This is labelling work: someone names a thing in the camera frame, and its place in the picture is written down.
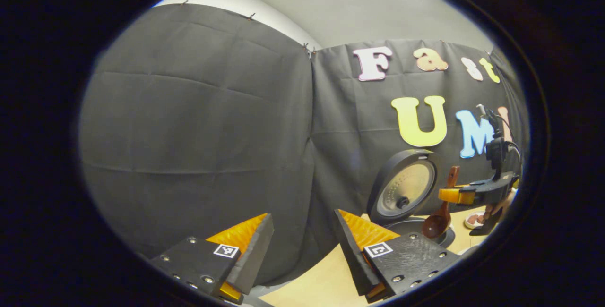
ceiling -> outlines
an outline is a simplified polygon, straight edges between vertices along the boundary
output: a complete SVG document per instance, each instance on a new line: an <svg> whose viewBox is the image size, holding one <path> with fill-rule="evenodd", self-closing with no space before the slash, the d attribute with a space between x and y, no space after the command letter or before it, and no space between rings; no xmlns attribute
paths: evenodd
<svg viewBox="0 0 605 307"><path fill-rule="evenodd" d="M443 0L261 0L322 47L385 39L438 39L491 51L477 25Z"/></svg>

wooden ladle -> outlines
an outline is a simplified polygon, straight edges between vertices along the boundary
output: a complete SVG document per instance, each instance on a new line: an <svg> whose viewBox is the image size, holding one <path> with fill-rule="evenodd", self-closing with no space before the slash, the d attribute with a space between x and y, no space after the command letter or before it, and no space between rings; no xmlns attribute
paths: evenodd
<svg viewBox="0 0 605 307"><path fill-rule="evenodd" d="M456 180L458 180L458 173L460 167L451 167L448 175L448 188L456 186ZM422 234L430 239L438 238L449 227L449 223L452 221L452 217L449 214L449 202L443 201L441 208L437 209L427 217L424 223L422 223Z"/></svg>

table surface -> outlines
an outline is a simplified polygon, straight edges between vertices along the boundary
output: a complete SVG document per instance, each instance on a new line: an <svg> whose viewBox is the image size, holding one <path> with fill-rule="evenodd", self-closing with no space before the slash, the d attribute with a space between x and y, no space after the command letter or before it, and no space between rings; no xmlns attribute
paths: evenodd
<svg viewBox="0 0 605 307"><path fill-rule="evenodd" d="M447 248L449 251L460 255L487 237L469 236L470 229L464 224L467 216L484 209L485 207L481 206L451 214L451 228L456 237ZM369 306L365 297L357 295L353 277L340 245L337 245L326 257L296 280L261 296L260 299L275 307Z"/></svg>

brown ladle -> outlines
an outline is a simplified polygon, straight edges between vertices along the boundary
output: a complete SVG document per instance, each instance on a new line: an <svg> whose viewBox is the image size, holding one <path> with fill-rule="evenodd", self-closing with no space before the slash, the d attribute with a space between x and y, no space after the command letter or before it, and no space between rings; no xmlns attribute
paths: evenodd
<svg viewBox="0 0 605 307"><path fill-rule="evenodd" d="M456 186L456 180L458 180L458 172L460 167L451 167L448 175L448 187L453 188ZM422 223L422 234L430 239L438 238L449 227L449 223L452 221L452 217L449 214L449 202L443 201L441 208L437 209L427 217L424 223Z"/></svg>

blue letter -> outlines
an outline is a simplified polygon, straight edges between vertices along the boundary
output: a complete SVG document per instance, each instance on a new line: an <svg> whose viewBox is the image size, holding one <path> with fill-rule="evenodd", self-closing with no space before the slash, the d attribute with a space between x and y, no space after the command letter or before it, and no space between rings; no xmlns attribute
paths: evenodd
<svg viewBox="0 0 605 307"><path fill-rule="evenodd" d="M481 126L477 124L477 120L473 117L471 111L461 110L456 112L456 118L462 124L462 137L464 146L460 151L460 157L471 158L475 155L473 143L477 148L477 153L482 154L485 149L485 144L493 140L493 128L486 119L481 118Z"/></svg>

